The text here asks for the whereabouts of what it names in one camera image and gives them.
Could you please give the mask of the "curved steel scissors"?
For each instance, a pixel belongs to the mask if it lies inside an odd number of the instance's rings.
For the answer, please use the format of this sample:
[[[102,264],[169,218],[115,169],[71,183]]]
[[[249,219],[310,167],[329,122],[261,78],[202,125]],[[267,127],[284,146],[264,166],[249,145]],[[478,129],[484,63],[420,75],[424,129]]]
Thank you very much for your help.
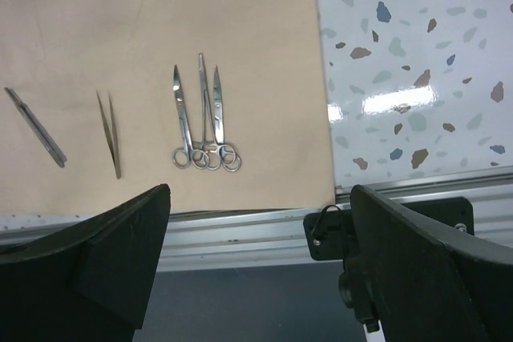
[[[180,72],[177,65],[173,69],[172,89],[176,102],[182,147],[177,147],[172,152],[172,162],[176,167],[183,170],[193,165],[199,170],[204,170],[208,165],[208,156],[205,151],[195,148],[192,141],[192,133],[189,126],[184,90],[181,84]]]

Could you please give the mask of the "steel scalpel handle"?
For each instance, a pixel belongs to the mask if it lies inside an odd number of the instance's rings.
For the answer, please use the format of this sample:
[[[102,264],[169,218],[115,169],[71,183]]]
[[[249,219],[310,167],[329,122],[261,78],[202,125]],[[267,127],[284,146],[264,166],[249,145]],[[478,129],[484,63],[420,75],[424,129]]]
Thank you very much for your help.
[[[44,146],[51,158],[59,167],[64,168],[67,157],[50,136],[46,128],[39,122],[32,110],[21,100],[14,89],[5,87],[4,91],[9,95],[9,98],[15,105],[16,109],[25,119],[30,129],[34,132],[39,142]]]

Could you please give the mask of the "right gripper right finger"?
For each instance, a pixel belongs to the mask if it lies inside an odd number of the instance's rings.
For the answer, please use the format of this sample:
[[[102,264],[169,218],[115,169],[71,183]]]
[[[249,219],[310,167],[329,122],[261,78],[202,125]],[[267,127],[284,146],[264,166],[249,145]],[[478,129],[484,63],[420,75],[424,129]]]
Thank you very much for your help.
[[[388,341],[510,341],[512,250],[412,211],[368,187],[350,192]]]

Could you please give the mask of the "beige cloth wrap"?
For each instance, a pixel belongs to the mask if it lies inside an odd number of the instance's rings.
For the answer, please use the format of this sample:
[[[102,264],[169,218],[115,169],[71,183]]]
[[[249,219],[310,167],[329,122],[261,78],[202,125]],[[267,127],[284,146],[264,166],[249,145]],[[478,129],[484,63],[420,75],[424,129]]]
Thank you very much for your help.
[[[235,173],[172,162],[175,65],[201,136],[199,53],[219,68]],[[3,215],[95,215],[161,183],[176,212],[334,201],[316,0],[1,0],[1,86],[67,157],[57,166],[3,95]],[[108,119],[111,95],[121,179],[96,92]]]

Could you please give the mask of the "steel surgical instrument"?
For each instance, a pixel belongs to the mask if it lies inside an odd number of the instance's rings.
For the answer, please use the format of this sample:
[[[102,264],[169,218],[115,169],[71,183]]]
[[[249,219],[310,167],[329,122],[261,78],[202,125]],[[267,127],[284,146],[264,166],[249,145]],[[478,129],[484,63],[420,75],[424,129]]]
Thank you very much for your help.
[[[115,112],[113,107],[113,102],[111,99],[111,95],[108,95],[108,110],[110,118],[108,119],[106,116],[105,109],[103,108],[102,100],[99,92],[96,92],[99,111],[101,115],[101,120],[103,124],[104,134],[107,140],[107,145],[109,147],[109,151],[111,153],[112,162],[115,168],[115,176],[117,179],[122,178],[122,170],[121,170],[121,162],[120,162],[120,152],[119,152],[119,138],[117,125],[115,120]]]

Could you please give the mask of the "steel forceps clamp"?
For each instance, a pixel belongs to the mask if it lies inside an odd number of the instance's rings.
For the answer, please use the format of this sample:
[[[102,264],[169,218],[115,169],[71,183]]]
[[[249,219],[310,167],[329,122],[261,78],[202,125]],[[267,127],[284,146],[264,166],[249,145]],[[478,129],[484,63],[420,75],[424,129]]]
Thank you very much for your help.
[[[204,55],[198,55],[198,70],[200,79],[201,92],[201,140],[194,142],[193,162],[194,165],[201,170],[215,171],[220,168],[219,151],[215,138],[212,141],[207,140],[207,131],[210,130],[214,135],[214,127],[212,122],[212,109],[208,92],[207,71],[205,68]]]

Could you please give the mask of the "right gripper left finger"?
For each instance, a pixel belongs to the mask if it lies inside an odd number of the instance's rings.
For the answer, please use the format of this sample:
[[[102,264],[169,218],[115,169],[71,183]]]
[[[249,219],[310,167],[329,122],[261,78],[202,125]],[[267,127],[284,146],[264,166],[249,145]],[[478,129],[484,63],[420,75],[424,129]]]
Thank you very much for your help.
[[[1,250],[3,341],[131,341],[167,230],[160,184],[61,231]]]

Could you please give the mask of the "steel surgical scissors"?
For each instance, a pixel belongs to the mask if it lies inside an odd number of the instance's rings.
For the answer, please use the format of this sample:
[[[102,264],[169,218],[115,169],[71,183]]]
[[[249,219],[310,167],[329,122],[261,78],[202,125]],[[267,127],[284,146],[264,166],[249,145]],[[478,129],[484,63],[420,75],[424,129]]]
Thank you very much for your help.
[[[211,150],[218,159],[218,164],[228,172],[237,172],[241,167],[241,158],[236,149],[224,141],[224,106],[219,68],[214,66],[213,75],[213,133],[214,148]]]

